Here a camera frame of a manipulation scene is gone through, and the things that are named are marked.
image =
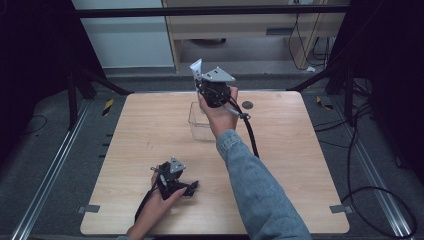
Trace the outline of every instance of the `blue denim shirt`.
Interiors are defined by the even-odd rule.
[[[216,148],[227,166],[250,239],[312,239],[283,188],[234,130],[222,133]]]

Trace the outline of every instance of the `gray carpet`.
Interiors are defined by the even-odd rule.
[[[308,75],[299,77],[287,75],[237,75],[234,84],[241,90],[248,89],[285,89],[294,86]],[[120,86],[132,91],[191,91],[191,77],[162,77],[149,79],[114,79]],[[96,85],[98,94],[90,101],[87,118],[83,123],[74,146],[58,176],[52,192],[42,209],[31,232],[34,239],[78,239],[85,238],[79,230],[82,214],[77,213],[79,206],[88,204],[103,157],[113,134],[120,112],[125,102],[110,90]],[[316,103],[315,96],[322,89],[315,87],[303,94],[308,113],[314,125],[340,119],[335,110],[327,110]],[[108,116],[101,116],[108,99],[114,105]],[[364,100],[358,99],[358,105]],[[40,130],[22,135],[20,144],[10,155],[12,164],[2,169],[0,182],[0,236],[8,239],[30,204],[38,186],[43,180],[68,127],[67,93],[61,92],[41,101],[34,115],[42,115],[47,123]],[[27,131],[31,132],[44,124],[43,117],[35,117]],[[369,155],[389,189],[407,202],[419,224],[424,221],[424,187],[411,170],[396,167],[394,156],[382,135],[378,124],[364,116],[359,121],[359,135],[367,146]],[[344,127],[320,132],[321,148],[328,163],[338,194],[347,194],[346,167],[349,137]],[[352,186],[369,185],[361,165],[355,155],[352,158]],[[355,197],[361,212],[372,223],[385,231],[392,232],[390,225],[379,206],[373,192],[361,193]],[[343,236],[314,236],[314,239],[385,239],[381,234],[368,227],[355,213],[348,214],[350,231]],[[424,239],[424,230],[418,229],[416,239]]]

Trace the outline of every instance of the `wall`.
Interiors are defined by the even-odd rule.
[[[73,0],[76,9],[162,7],[160,0]],[[174,67],[164,17],[81,19],[105,69]]]

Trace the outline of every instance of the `transparent box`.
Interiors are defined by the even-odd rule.
[[[193,139],[215,141],[215,136],[211,131],[208,117],[202,112],[198,102],[191,103],[188,122],[190,124]]]

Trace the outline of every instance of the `hand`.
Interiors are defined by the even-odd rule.
[[[237,100],[238,89],[236,87],[230,86],[231,97],[234,100]],[[238,117],[229,112],[224,107],[210,108],[208,107],[206,100],[201,94],[199,94],[199,104],[200,108],[206,113],[208,117],[211,130],[215,138],[218,138],[223,132],[228,129],[236,129]]]
[[[155,172],[152,176],[152,186],[155,184],[157,175],[158,173]],[[183,196],[185,190],[186,188],[179,189],[166,200],[162,199],[159,189],[154,190],[146,205],[144,205],[143,210],[141,210],[137,221],[128,229],[127,237],[133,240],[143,239],[150,229],[168,212],[172,205]]]

